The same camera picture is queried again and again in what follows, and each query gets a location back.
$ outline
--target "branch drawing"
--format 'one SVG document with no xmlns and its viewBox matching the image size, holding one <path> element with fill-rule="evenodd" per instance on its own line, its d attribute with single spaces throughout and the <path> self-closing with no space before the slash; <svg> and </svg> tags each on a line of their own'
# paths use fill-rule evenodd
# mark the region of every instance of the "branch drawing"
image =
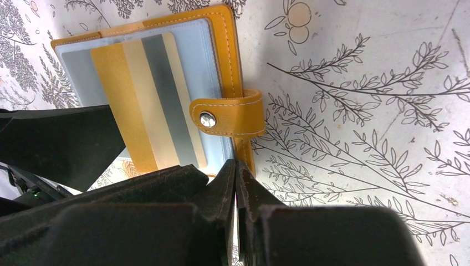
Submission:
<svg viewBox="0 0 470 266">
<path fill-rule="evenodd" d="M 6 82 L 7 81 L 3 81 L 3 79 L 0 78 L 0 86 L 2 87 L 2 90 L 0 90 L 0 102 L 7 102 L 9 104 L 9 106 L 2 106 L 2 108 L 9 110 L 27 110 L 28 106 L 36 99 L 36 96 L 33 96 L 32 100 L 28 100 L 25 96 L 21 95 L 13 85 L 10 85 L 9 89 L 7 89 L 5 86 Z"/>
<path fill-rule="evenodd" d="M 104 17 L 100 9 L 95 5 L 92 0 L 65 0 L 64 7 L 67 9 L 67 11 L 69 11 L 70 9 L 75 10 L 77 6 L 84 7 L 85 11 L 87 11 L 89 14 L 97 11 L 99 13 L 98 22 L 101 23 L 101 20 L 104 20 L 108 27 L 111 28 L 111 25 L 108 23 L 108 20 Z"/>
<path fill-rule="evenodd" d="M 287 45 L 292 54 L 297 55 L 295 44 L 305 43 L 310 35 L 308 24 L 311 21 L 310 7 L 304 2 L 295 2 L 295 0 L 283 1 L 284 14 L 278 16 L 270 21 L 265 27 L 265 30 L 275 28 L 278 25 L 283 25 L 282 29 L 274 34 L 276 37 L 287 36 Z"/>
<path fill-rule="evenodd" d="M 461 134 L 454 130 L 454 134 L 459 138 L 458 141 L 455 141 L 454 144 L 460 147 L 470 147 L 470 129 L 464 134 Z M 425 148 L 425 152 L 429 155 L 427 157 L 433 162 L 438 162 L 439 170 L 436 172 L 437 175 L 442 176 L 469 176 L 470 177 L 470 152 L 466 154 L 460 151 L 454 151 L 458 156 L 448 159 L 441 156 L 441 144 L 436 140 L 434 145 L 434 150 L 430 151 Z"/>
<path fill-rule="evenodd" d="M 124 172 L 126 173 L 126 176 L 128 178 L 133 178 L 133 177 L 142 175 L 142 173 L 137 171 L 132 161 L 122 162 L 122 168 L 124 169 Z"/>
<path fill-rule="evenodd" d="M 247 0 L 222 0 L 223 4 L 232 8 L 236 19 L 240 19 L 243 14 L 243 7 L 247 4 Z"/>
<path fill-rule="evenodd" d="M 29 2 L 29 1 L 24 1 L 24 2 L 25 2 L 25 4 L 27 4 L 28 6 L 30 6 L 31 11 L 32 11 L 38 18 L 40 18 L 39 14 L 38 14 L 38 5 L 36 4 L 36 2 L 35 2 L 35 1 L 31 1 L 31 2 Z"/>
<path fill-rule="evenodd" d="M 395 103 L 400 114 L 403 114 L 401 123 L 403 125 L 413 124 L 428 127 L 433 132 L 443 131 L 448 122 L 438 122 L 437 115 L 442 108 L 434 108 L 430 102 L 442 96 L 456 95 L 459 99 L 470 103 L 470 80 L 467 78 L 455 78 L 448 75 L 443 81 L 443 90 L 438 93 L 416 93 L 422 85 L 424 73 L 431 69 L 446 69 L 448 65 L 441 60 L 448 52 L 439 52 L 441 47 L 433 47 L 432 43 L 422 43 L 412 58 L 412 66 L 404 71 L 396 73 L 393 69 L 389 73 L 382 73 L 368 78 L 364 74 L 360 79 L 345 81 L 340 85 L 325 80 L 329 73 L 341 74 L 348 71 L 351 63 L 362 64 L 360 54 L 364 51 L 365 43 L 370 37 L 356 37 L 356 46 L 348 48 L 342 45 L 337 50 L 332 60 L 321 60 L 314 64 L 311 59 L 300 61 L 298 65 L 290 70 L 281 69 L 271 63 L 267 63 L 276 70 L 288 74 L 311 84 L 315 91 L 312 98 L 313 103 L 318 103 L 321 112 L 326 110 L 328 103 L 334 104 L 333 120 L 355 122 L 364 126 L 373 116 L 372 110 L 380 105 L 391 105 Z M 372 101 L 360 104 L 354 100 L 353 95 L 370 95 Z"/>
<path fill-rule="evenodd" d="M 209 6 L 210 0 L 170 0 L 168 9 L 173 14 L 181 13 L 184 11 L 191 11 Z"/>
<path fill-rule="evenodd" d="M 400 203 L 396 197 L 392 197 L 393 204 L 390 199 L 385 205 L 377 196 L 374 196 L 372 199 L 371 196 L 367 196 L 367 201 L 364 201 L 362 198 L 354 197 L 353 201 L 346 201 L 349 204 L 354 206 L 364 206 L 364 207 L 382 207 L 388 208 L 395 211 L 398 216 L 404 221 L 408 226 L 410 234 L 418 240 L 418 242 L 423 243 L 423 238 L 426 239 L 430 246 L 434 245 L 433 238 L 437 238 L 442 246 L 446 245 L 450 240 L 447 240 L 447 236 L 451 236 L 452 240 L 459 242 L 460 238 L 457 236 L 454 228 L 470 223 L 469 222 L 459 222 L 459 221 L 430 221 L 424 219 L 418 219 L 415 215 L 415 210 L 411 206 L 411 203 L 406 200 L 405 207 Z"/>
<path fill-rule="evenodd" d="M 49 40 L 53 40 L 54 37 L 52 37 L 52 34 L 49 30 L 47 30 L 47 36 L 49 37 Z"/>
<path fill-rule="evenodd" d="M 370 137 L 353 131 L 357 140 L 352 143 L 334 140 L 324 120 L 318 118 L 312 107 L 303 110 L 289 94 L 284 98 L 268 95 L 266 134 L 252 140 L 252 149 L 257 155 L 262 151 L 270 154 L 266 160 L 270 166 L 262 171 L 272 184 L 263 185 L 278 199 L 290 206 L 345 201 L 358 206 L 386 207 L 397 212 L 418 241 L 425 239 L 430 245 L 436 242 L 434 238 L 442 245 L 450 239 L 459 241 L 456 228 L 470 223 L 470 215 L 419 198 L 425 194 L 423 188 L 429 185 L 413 180 L 422 170 L 422 164 L 413 165 L 408 160 L 407 150 L 400 152 L 388 139 L 379 140 L 375 130 Z M 463 134 L 457 136 L 464 140 L 458 143 L 466 143 Z M 311 175 L 307 167 L 326 171 L 327 176 Z M 338 181 L 325 181 L 328 176 L 354 184 L 344 187 L 336 184 Z M 361 191 L 387 191 L 391 198 L 384 204 L 377 196 L 369 196 L 367 200 L 354 197 L 355 192 Z M 415 204 L 441 209 L 467 220 L 422 219 L 415 215 Z"/>
<path fill-rule="evenodd" d="M 102 174 L 98 177 L 93 183 L 93 185 L 88 188 L 88 191 L 95 190 L 100 187 L 105 187 L 112 185 L 113 183 L 128 179 L 126 176 L 125 170 L 121 167 L 116 166 L 116 162 L 113 162 Z"/>
<path fill-rule="evenodd" d="M 238 246 L 232 246 L 232 266 L 243 266 L 243 263 L 239 261 L 239 250 Z"/>
<path fill-rule="evenodd" d="M 161 5 L 161 0 L 154 1 L 158 5 Z M 136 6 L 142 8 L 144 0 L 109 0 L 109 2 L 116 5 L 119 17 L 129 19 Z"/>
<path fill-rule="evenodd" d="M 78 107 L 80 104 L 78 103 L 75 92 L 71 88 L 71 84 L 64 69 L 54 56 L 46 49 L 44 44 L 43 50 L 49 63 L 54 69 L 54 72 L 52 72 L 46 66 L 43 58 L 39 57 L 45 72 L 45 76 L 41 74 L 43 100 L 53 104 L 57 109 Z"/>
<path fill-rule="evenodd" d="M 0 10 L 0 68 L 8 68 L 22 90 L 37 92 L 37 73 L 21 51 L 21 46 L 35 43 L 31 42 L 18 8 L 11 0 L 1 1 Z"/>
</svg>

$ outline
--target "patterned surface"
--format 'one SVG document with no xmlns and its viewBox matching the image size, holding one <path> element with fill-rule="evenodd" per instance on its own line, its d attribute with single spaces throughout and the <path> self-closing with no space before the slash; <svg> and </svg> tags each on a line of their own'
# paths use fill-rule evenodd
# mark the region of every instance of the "patterned surface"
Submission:
<svg viewBox="0 0 470 266">
<path fill-rule="evenodd" d="M 78 106 L 53 38 L 221 2 L 264 93 L 258 180 L 292 206 L 390 208 L 428 265 L 470 265 L 468 0 L 2 0 L 0 106 Z M 135 175 L 116 161 L 93 187 Z"/>
</svg>

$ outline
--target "yellow leather wallet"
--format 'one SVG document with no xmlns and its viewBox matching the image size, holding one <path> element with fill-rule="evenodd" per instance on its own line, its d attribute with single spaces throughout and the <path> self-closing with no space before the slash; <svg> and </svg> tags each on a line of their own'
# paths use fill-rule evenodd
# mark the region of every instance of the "yellow leather wallet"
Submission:
<svg viewBox="0 0 470 266">
<path fill-rule="evenodd" d="M 82 106 L 109 104 L 145 173 L 194 164 L 215 175 L 237 158 L 255 173 L 261 93 L 244 89 L 232 10 L 224 5 L 51 42 Z"/>
</svg>

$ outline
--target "card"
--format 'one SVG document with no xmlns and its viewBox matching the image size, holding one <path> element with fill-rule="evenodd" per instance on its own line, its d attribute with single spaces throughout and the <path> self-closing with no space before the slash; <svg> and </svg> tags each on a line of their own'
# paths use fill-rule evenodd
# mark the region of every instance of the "card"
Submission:
<svg viewBox="0 0 470 266">
<path fill-rule="evenodd" d="M 139 171 L 206 167 L 172 33 L 94 48 L 91 58 Z"/>
</svg>

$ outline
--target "wallet snap strap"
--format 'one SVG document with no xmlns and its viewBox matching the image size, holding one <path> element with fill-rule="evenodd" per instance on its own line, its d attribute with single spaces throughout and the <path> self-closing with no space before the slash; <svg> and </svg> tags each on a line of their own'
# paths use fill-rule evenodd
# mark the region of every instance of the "wallet snap strap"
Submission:
<svg viewBox="0 0 470 266">
<path fill-rule="evenodd" d="M 244 89 L 244 97 L 197 99 L 191 103 L 194 124 L 210 135 L 250 138 L 264 134 L 261 92 Z"/>
</svg>

